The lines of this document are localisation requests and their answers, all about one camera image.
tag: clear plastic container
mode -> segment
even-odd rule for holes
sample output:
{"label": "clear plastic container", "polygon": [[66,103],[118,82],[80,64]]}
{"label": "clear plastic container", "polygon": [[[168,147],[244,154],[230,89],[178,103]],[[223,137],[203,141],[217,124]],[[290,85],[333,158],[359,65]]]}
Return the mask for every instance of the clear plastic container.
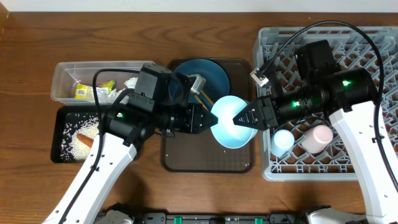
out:
{"label": "clear plastic container", "polygon": [[[76,85],[93,85],[94,74],[102,68],[120,68],[140,70],[145,63],[151,61],[120,61],[120,62],[62,62],[55,67],[52,80],[51,99],[68,106],[93,105],[93,100],[75,99]],[[97,84],[116,80],[117,91],[127,88],[124,82],[138,74],[127,72],[103,72],[98,75]]]}

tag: blue bowl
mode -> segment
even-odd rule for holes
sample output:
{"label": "blue bowl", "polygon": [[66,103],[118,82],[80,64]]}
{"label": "blue bowl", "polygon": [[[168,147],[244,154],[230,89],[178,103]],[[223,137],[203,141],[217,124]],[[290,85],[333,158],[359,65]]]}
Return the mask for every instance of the blue bowl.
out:
{"label": "blue bowl", "polygon": [[222,146],[230,149],[243,147],[257,134],[256,129],[238,126],[233,122],[233,118],[247,105],[237,96],[222,97],[214,104],[211,113],[218,118],[218,124],[211,127],[211,132]]}
{"label": "blue bowl", "polygon": [[[205,86],[203,91],[209,96],[209,98],[216,102],[223,96],[229,94],[229,79],[223,68],[218,64],[206,59],[193,59],[182,63],[178,66],[173,73],[181,73],[182,75],[201,75],[205,80]],[[178,85],[171,80],[169,85],[169,93],[171,99],[175,98],[178,91]],[[208,106],[208,100],[202,95],[198,95],[199,99]],[[198,103],[194,96],[190,96],[188,99],[189,103]]]}

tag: green tape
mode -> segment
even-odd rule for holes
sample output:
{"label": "green tape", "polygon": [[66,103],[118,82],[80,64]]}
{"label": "green tape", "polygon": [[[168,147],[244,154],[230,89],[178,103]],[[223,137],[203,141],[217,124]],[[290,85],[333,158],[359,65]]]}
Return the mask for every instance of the green tape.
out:
{"label": "green tape", "polygon": [[262,218],[255,218],[254,219],[254,224],[262,224]]}
{"label": "green tape", "polygon": [[174,217],[174,224],[182,224],[182,218],[181,217]]}

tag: black tray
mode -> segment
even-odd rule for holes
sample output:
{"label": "black tray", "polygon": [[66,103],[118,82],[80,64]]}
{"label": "black tray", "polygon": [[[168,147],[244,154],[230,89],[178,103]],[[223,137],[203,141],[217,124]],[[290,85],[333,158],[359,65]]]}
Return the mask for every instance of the black tray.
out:
{"label": "black tray", "polygon": [[[72,116],[68,117],[69,114],[81,114],[80,117]],[[69,123],[77,124],[77,128],[72,126],[72,129],[79,129],[80,125],[78,124],[79,121],[84,120],[83,116],[86,115],[95,115],[97,116],[95,106],[64,106],[60,108],[57,112],[57,118],[55,120],[55,128],[54,128],[54,135],[52,138],[52,148],[51,148],[51,161],[56,163],[64,163],[64,162],[74,162],[74,161],[67,161],[61,157],[62,153],[62,139],[64,139],[63,130],[65,127],[65,122],[68,119]]]}
{"label": "black tray", "polygon": [[[171,61],[167,68],[175,70],[193,58]],[[230,84],[230,95],[252,100],[250,64],[238,58],[204,58],[224,69]],[[175,133],[175,139],[162,139],[162,165],[172,172],[245,173],[254,165],[254,139],[239,149],[220,145],[211,130],[201,134]]]}

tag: white wall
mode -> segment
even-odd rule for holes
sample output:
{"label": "white wall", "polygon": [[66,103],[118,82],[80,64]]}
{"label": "white wall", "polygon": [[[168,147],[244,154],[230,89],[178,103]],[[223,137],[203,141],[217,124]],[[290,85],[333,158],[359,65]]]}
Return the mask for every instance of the white wall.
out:
{"label": "white wall", "polygon": [[0,0],[9,11],[398,12],[398,0]]}

